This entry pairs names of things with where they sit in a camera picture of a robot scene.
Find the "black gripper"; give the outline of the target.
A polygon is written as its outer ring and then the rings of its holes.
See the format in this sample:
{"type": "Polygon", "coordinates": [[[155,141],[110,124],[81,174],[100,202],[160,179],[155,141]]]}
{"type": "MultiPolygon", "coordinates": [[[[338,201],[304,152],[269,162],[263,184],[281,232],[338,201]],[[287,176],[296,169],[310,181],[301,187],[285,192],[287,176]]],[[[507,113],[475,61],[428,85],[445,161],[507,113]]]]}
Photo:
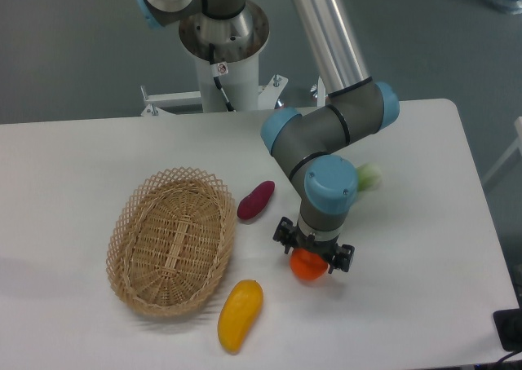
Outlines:
{"type": "Polygon", "coordinates": [[[324,231],[311,227],[302,217],[298,218],[296,224],[289,218],[282,217],[272,239],[285,248],[285,254],[291,249],[301,248],[319,255],[328,263],[329,274],[334,270],[349,272],[355,248],[338,243],[342,230],[343,224],[331,231],[324,231]]]}

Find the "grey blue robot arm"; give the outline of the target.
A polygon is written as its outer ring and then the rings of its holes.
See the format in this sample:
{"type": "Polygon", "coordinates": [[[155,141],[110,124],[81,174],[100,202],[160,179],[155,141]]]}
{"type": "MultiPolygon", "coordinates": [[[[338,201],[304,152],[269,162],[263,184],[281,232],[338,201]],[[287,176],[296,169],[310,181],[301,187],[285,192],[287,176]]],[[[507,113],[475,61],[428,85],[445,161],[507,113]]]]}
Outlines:
{"type": "MultiPolygon", "coordinates": [[[[305,249],[331,270],[348,271],[354,249],[338,237],[359,185],[346,146],[392,124],[400,113],[393,89],[370,76],[341,0],[292,0],[325,85],[328,103],[300,114],[277,109],[261,137],[299,194],[299,218],[274,234],[285,249],[305,249]]],[[[249,0],[136,0],[152,27],[179,26],[194,58],[205,112],[261,107],[259,54],[269,36],[263,10],[249,0]]]]}

